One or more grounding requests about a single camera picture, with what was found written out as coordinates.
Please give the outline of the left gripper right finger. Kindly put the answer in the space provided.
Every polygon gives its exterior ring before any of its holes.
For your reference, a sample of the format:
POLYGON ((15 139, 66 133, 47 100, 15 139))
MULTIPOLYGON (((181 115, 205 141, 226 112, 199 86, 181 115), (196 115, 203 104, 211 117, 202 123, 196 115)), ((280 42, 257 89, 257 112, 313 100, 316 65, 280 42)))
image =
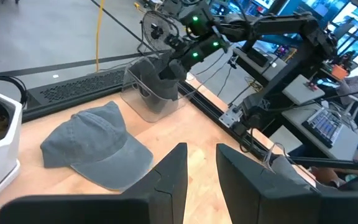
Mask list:
POLYGON ((233 224, 318 224, 319 195, 225 145, 219 183, 233 224))

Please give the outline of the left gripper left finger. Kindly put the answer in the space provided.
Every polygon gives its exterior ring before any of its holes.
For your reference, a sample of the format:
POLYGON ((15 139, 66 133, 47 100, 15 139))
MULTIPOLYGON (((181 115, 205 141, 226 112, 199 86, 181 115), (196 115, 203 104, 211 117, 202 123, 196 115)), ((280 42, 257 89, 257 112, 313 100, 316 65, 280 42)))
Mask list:
POLYGON ((122 195, 122 224, 183 224, 188 190, 187 143, 177 144, 122 195))

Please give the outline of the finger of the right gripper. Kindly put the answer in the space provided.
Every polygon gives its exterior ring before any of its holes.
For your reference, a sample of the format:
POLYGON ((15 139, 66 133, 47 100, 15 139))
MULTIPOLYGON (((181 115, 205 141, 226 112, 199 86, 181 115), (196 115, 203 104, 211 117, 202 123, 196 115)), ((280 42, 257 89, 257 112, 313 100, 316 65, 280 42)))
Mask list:
POLYGON ((179 59, 173 59, 168 64, 169 74, 168 78, 171 80, 184 80, 187 71, 179 59))

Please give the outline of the grey blue baseball cap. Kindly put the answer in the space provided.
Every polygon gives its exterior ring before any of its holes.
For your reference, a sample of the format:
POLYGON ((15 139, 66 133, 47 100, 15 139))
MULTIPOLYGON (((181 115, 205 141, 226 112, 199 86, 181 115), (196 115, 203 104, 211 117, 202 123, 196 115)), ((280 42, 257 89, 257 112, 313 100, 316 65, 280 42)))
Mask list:
POLYGON ((148 173, 153 154, 126 128, 118 105, 73 114, 40 145, 46 168, 71 167, 93 183, 124 191, 148 173))

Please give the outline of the person's forearm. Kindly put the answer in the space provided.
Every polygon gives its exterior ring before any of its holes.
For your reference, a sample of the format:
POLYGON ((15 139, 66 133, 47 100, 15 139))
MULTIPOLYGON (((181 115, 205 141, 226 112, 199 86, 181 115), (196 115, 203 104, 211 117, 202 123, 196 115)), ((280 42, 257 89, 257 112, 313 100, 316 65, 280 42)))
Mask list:
POLYGON ((346 183, 347 175, 356 175, 356 170, 329 168, 329 167, 311 167, 310 172, 316 177, 320 184, 338 188, 346 183))

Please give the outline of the black floor fan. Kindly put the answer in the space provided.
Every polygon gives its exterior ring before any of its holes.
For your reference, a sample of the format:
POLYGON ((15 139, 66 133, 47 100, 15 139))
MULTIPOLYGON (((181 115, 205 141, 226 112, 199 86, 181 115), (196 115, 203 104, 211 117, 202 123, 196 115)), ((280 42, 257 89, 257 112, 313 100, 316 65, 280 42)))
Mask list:
POLYGON ((170 41, 178 39, 179 29, 169 16, 158 11, 147 11, 140 24, 142 40, 151 51, 174 53, 170 41))

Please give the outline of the clear plastic bin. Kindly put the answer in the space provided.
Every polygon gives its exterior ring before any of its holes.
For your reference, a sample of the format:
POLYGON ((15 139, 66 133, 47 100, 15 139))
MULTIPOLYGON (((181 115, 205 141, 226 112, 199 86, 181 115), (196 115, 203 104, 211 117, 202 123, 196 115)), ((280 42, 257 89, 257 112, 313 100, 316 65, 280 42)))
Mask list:
MULTIPOLYGON (((165 57, 160 56, 146 56, 146 57, 157 57, 160 59, 165 60, 165 57)), ((162 118, 176 112, 180 108, 184 107, 188 100, 190 99, 189 94, 182 95, 179 93, 178 89, 178 99, 173 101, 170 100, 168 104, 166 105, 165 109, 157 114, 149 110, 148 106, 145 104, 145 102, 142 99, 142 95, 140 94, 140 90, 142 88, 145 88, 146 90, 150 90, 148 87, 146 87, 138 77, 139 71, 137 69, 137 66, 135 65, 136 62, 130 63, 127 65, 125 72, 124 72, 124 79, 122 84, 122 91, 121 91, 121 98, 139 115, 141 116, 145 121, 149 123, 155 123, 162 118)), ((163 71, 160 73, 160 75, 169 74, 168 69, 168 63, 167 68, 163 69, 163 71)))

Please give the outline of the black device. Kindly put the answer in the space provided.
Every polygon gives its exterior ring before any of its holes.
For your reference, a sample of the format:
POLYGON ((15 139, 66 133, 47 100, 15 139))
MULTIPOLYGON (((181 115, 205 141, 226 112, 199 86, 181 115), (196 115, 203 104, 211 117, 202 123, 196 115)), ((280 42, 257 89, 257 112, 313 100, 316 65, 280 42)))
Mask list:
POLYGON ((269 61, 271 61, 272 57, 259 48, 250 48, 246 50, 247 56, 255 62, 258 66, 264 67, 269 61))

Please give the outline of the grey side table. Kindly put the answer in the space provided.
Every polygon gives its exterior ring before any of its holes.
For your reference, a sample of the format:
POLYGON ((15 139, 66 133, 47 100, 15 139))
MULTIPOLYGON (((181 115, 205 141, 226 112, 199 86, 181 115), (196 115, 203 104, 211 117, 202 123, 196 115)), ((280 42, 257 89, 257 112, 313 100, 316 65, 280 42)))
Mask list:
POLYGON ((258 49, 254 50, 264 56, 266 62, 262 66, 252 60, 239 47, 236 47, 233 50, 233 54, 237 56, 236 63, 238 66, 245 70, 262 86, 266 86, 269 81, 271 81, 287 65, 287 63, 274 54, 266 53, 258 49))

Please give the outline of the black control keyboard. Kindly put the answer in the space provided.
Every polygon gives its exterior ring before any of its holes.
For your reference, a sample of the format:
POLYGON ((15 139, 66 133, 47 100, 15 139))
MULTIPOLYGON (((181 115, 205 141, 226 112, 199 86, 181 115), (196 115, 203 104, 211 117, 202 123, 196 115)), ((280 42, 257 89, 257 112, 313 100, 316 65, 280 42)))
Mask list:
POLYGON ((344 124, 332 112, 320 108, 306 121, 302 122, 302 126, 314 137, 319 139, 326 147, 332 148, 344 124))

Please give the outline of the black perforated panel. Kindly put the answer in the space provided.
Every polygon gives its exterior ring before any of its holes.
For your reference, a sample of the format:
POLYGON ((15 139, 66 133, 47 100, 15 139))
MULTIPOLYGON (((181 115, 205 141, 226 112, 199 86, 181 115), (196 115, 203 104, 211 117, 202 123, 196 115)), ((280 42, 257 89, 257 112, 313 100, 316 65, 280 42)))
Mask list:
POLYGON ((28 106, 47 105, 71 100, 122 84, 124 67, 88 74, 71 80, 39 86, 28 90, 28 106))

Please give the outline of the grey desk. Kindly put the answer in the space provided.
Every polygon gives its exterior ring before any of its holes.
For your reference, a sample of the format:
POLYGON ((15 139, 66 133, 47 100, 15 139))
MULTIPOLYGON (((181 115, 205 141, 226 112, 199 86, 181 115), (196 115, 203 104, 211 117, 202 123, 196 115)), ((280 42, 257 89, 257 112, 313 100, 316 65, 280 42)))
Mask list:
POLYGON ((283 125, 304 145, 321 151, 326 157, 345 161, 353 160, 358 146, 358 134, 350 127, 344 125, 333 147, 328 148, 302 126, 302 122, 306 121, 320 108, 320 105, 312 104, 284 111, 282 112, 282 116, 285 118, 283 125))

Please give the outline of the orange object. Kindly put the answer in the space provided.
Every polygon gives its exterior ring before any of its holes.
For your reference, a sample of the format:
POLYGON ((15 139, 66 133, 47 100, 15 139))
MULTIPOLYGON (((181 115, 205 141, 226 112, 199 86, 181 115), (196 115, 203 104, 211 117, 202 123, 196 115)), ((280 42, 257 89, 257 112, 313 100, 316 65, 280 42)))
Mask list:
POLYGON ((341 81, 349 75, 349 72, 343 68, 341 65, 333 65, 331 70, 331 76, 336 80, 341 81))

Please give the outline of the black table end rail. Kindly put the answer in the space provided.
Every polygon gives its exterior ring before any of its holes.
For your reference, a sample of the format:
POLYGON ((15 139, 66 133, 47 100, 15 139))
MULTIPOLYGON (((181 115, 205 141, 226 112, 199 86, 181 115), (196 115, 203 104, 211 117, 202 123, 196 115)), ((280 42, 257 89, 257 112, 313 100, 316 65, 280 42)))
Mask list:
POLYGON ((219 118, 224 111, 218 108, 209 98, 200 91, 196 90, 186 81, 180 81, 178 84, 179 93, 189 94, 190 102, 203 112, 209 119, 216 123, 224 132, 232 137, 239 145, 239 149, 244 153, 249 153, 257 159, 262 159, 268 153, 268 147, 257 139, 256 129, 250 130, 251 123, 249 119, 244 120, 240 115, 240 120, 228 128, 219 118))

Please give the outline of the black table edge rail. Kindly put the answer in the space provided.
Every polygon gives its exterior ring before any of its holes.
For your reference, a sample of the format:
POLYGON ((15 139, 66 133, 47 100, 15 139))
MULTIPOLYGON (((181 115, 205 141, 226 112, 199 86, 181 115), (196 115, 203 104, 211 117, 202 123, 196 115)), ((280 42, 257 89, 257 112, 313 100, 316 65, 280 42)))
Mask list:
POLYGON ((42 118, 44 116, 57 113, 59 111, 63 111, 65 109, 72 108, 74 106, 82 105, 84 103, 97 100, 104 96, 118 93, 121 90, 121 88, 122 88, 122 84, 112 88, 107 88, 105 90, 93 92, 85 96, 77 96, 76 98, 71 100, 65 100, 58 103, 50 103, 47 105, 38 105, 35 107, 28 106, 23 112, 22 121, 26 123, 38 118, 42 118))

